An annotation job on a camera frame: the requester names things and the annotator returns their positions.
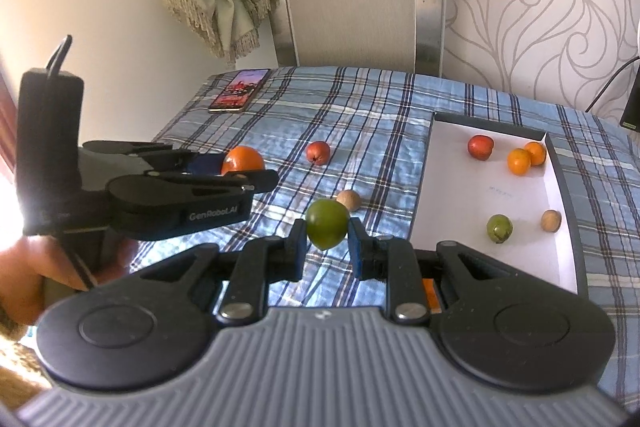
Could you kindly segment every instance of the smartphone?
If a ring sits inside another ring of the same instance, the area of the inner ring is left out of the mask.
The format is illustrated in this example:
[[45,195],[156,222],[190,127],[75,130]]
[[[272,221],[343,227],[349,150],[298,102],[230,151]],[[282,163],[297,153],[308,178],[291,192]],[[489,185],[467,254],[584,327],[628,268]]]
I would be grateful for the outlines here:
[[231,82],[215,97],[209,111],[242,111],[271,70],[241,70]]

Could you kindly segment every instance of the blue plaid fabric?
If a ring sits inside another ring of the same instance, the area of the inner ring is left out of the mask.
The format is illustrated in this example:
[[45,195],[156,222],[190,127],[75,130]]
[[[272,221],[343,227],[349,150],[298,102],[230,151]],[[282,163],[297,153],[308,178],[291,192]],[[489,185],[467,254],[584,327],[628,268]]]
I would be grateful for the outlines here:
[[[609,314],[616,349],[601,389],[628,409],[640,405],[639,150],[622,129],[573,109],[429,76],[355,68],[284,68],[242,113],[207,107],[234,73],[212,76],[158,139],[202,153],[238,144],[261,151],[280,185],[256,198],[245,223],[143,245],[134,268],[199,243],[237,250],[249,239],[287,235],[311,201],[353,187],[355,213],[372,235],[406,237],[417,201],[431,115],[448,111],[547,131],[577,216],[590,298]],[[311,167],[309,142],[333,157]],[[381,305],[380,282],[351,274],[346,241],[310,247],[299,283],[271,286],[270,305]]]

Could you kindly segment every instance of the swirl patterned wallpaper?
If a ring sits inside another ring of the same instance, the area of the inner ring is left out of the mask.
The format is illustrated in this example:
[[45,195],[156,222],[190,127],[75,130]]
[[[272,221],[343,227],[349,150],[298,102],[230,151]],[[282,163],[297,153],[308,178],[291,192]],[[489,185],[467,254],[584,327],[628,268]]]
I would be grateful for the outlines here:
[[[640,0],[447,0],[444,75],[584,110],[638,54]],[[619,120],[635,67],[594,107]]]

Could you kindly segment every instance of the green tomato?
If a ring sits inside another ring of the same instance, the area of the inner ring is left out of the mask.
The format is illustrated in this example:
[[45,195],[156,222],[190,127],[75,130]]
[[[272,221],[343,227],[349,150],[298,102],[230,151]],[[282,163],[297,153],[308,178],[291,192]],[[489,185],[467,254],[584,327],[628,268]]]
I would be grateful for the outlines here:
[[306,235],[319,250],[329,250],[347,235],[349,218],[349,211],[338,201],[315,201],[306,211]]
[[507,216],[495,214],[487,221],[486,233],[494,243],[504,243],[513,233],[513,223]]

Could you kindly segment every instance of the red curtain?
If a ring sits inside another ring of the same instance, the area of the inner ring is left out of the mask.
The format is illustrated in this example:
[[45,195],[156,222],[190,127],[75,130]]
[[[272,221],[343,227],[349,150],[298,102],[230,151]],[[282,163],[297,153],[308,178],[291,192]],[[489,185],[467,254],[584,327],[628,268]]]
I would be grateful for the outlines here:
[[16,115],[14,99],[11,98],[0,72],[0,176],[14,181]]

